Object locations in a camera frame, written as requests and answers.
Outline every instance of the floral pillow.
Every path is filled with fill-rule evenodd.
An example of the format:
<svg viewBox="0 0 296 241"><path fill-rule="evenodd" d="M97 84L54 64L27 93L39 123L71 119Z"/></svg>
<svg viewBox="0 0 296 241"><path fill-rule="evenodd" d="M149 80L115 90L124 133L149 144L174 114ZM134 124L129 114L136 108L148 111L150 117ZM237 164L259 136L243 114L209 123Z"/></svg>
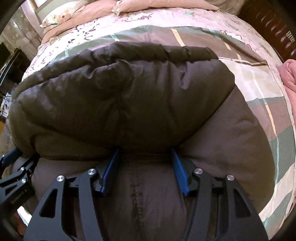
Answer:
<svg viewBox="0 0 296 241"><path fill-rule="evenodd" d="M62 24L81 12L88 4L87 1L74 1L63 4L49 13L40 27L46 28L52 24Z"/></svg>

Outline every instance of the cartoon print bed sheet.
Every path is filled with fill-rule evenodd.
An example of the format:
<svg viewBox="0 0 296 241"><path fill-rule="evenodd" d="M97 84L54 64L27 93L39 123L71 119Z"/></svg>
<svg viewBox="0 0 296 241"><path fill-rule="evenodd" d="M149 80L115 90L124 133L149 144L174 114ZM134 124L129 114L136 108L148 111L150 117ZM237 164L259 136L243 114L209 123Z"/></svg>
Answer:
<svg viewBox="0 0 296 241"><path fill-rule="evenodd" d="M219 39L219 44L211 44L211 38ZM221 12L171 8L119 17L111 14L70 29L41 46L24 81L49 63L114 41L208 46L234 73L236 85L263 126L274 156L274 195L260 213L269 238L274 236L293 205L296 184L295 125L276 70L281 61L272 47L252 26Z"/></svg>

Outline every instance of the brown garment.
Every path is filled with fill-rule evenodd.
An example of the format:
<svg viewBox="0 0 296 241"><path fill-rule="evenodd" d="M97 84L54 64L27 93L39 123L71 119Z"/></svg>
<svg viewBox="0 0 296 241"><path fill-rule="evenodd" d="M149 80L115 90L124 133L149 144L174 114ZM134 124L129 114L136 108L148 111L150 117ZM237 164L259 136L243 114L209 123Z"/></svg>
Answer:
<svg viewBox="0 0 296 241"><path fill-rule="evenodd" d="M191 199L178 189L171 147L214 176L233 174L257 211L273 193L264 130L209 48L116 42L85 50L22 82L9 121L16 146L42 157L32 177L37 200L58 175L84 172L121 148L111 195L95 201L111 240L181 240Z"/></svg>

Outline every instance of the pink blanket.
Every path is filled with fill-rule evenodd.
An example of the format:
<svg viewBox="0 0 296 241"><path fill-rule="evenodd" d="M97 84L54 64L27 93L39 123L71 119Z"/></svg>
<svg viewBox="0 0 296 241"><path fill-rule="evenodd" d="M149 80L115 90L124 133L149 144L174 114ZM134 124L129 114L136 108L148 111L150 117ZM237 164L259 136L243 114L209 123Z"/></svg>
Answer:
<svg viewBox="0 0 296 241"><path fill-rule="evenodd" d="M291 102L292 114L296 122L296 60L288 59L277 69Z"/></svg>

